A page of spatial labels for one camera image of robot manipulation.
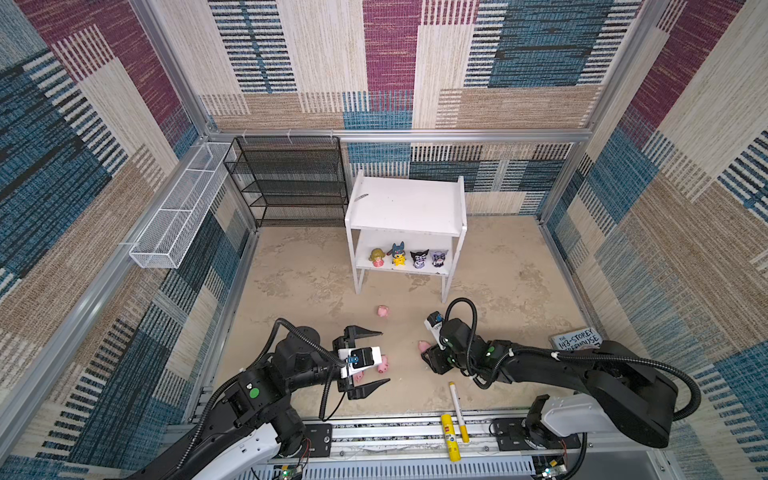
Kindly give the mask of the olive green toy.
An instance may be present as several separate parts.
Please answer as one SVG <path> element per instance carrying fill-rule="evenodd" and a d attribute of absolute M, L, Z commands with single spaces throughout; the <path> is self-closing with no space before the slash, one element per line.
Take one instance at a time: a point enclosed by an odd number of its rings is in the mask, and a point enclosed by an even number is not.
<path fill-rule="evenodd" d="M 385 264 L 386 257 L 387 255 L 382 249 L 375 248 L 370 253 L 369 261 L 374 268 L 381 268 Z"/>

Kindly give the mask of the yellow blue figure toy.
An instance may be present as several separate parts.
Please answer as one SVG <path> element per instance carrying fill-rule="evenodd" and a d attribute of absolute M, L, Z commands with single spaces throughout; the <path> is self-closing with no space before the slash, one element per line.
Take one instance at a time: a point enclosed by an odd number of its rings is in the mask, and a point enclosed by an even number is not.
<path fill-rule="evenodd" d="M 387 255 L 391 258 L 391 262 L 394 267 L 405 267 L 405 242 L 401 241 L 400 243 L 393 243 L 391 249 L 387 252 Z"/>

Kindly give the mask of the black-eared figure toy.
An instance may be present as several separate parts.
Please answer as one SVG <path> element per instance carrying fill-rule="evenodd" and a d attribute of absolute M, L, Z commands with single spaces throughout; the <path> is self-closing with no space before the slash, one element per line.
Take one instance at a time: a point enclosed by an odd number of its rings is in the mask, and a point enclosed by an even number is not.
<path fill-rule="evenodd" d="M 410 251 L 413 267 L 415 269 L 423 269 L 426 266 L 429 253 L 430 251 L 428 249 Z"/>

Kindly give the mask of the purple-eared black figure toy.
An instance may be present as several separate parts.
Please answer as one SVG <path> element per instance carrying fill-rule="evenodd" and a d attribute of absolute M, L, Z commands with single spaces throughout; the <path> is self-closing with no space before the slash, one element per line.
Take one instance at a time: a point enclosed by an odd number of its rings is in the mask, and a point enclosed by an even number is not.
<path fill-rule="evenodd" d="M 446 263 L 447 254 L 447 250 L 432 250 L 430 252 L 432 266 L 436 269 L 443 268 Z"/>

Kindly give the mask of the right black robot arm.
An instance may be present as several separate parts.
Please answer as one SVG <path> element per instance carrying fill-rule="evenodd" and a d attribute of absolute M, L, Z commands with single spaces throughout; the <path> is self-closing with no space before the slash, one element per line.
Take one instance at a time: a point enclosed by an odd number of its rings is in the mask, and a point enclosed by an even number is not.
<path fill-rule="evenodd" d="M 435 345 L 422 352 L 430 369 L 459 371 L 479 389 L 535 383 L 572 391 L 570 397 L 538 396 L 525 418 L 530 442 L 543 444 L 574 434 L 618 432 L 652 448 L 668 446 L 674 423 L 693 415 L 702 392 L 681 369 L 641 358 L 615 341 L 582 350 L 553 350 L 508 340 L 485 341 L 479 321 L 464 323 L 449 312 L 425 320 Z"/>

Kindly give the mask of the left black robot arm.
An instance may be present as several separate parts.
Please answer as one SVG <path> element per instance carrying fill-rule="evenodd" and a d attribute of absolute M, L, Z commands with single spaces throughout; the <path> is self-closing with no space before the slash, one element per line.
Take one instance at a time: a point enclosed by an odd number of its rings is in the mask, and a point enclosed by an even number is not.
<path fill-rule="evenodd" d="M 354 377 L 381 365 L 383 356 L 356 342 L 375 334 L 351 325 L 327 350 L 314 329 L 277 319 L 257 359 L 226 380 L 198 423 L 133 478 L 228 479 L 275 456 L 309 453 L 313 445 L 291 405 L 293 392 L 336 385 L 350 400 L 368 397 L 385 382 L 358 385 Z"/>

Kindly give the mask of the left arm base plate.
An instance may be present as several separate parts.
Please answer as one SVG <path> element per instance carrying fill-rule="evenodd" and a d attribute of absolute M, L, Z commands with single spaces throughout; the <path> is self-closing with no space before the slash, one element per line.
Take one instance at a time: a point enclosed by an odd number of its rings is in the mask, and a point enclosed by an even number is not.
<path fill-rule="evenodd" d="M 332 441 L 333 425 L 331 423 L 306 424 L 298 456 L 303 459 L 329 458 Z"/>

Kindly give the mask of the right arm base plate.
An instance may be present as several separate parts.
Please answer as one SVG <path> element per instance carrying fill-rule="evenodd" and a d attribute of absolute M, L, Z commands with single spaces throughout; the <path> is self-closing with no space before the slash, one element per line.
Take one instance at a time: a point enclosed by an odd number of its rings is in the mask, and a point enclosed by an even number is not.
<path fill-rule="evenodd" d="M 516 417 L 492 419 L 488 427 L 500 451 L 575 450 L 581 447 L 581 436 L 535 440 L 527 436 L 523 419 Z"/>

